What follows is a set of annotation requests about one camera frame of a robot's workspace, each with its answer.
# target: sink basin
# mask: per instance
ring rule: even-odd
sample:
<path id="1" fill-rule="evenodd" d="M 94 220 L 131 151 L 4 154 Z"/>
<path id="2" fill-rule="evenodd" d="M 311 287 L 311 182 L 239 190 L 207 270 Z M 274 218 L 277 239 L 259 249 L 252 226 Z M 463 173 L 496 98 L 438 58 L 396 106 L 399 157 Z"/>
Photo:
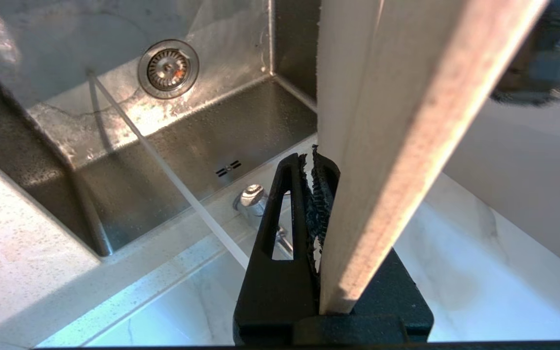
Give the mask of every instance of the sink basin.
<path id="1" fill-rule="evenodd" d="M 92 69 L 200 200 L 316 132 L 317 1 L 0 1 L 0 168 L 109 255 L 189 207 L 94 86 Z M 180 97 L 138 83 L 142 54 L 189 44 Z"/>

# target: wooden plank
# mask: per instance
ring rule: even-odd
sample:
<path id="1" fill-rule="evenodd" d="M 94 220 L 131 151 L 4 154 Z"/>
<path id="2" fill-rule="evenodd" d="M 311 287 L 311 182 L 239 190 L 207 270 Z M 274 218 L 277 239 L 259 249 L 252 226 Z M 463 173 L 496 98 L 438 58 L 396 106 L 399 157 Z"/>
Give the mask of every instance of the wooden plank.
<path id="1" fill-rule="evenodd" d="M 351 311 L 545 5 L 385 0 L 347 124 L 322 314 Z"/>

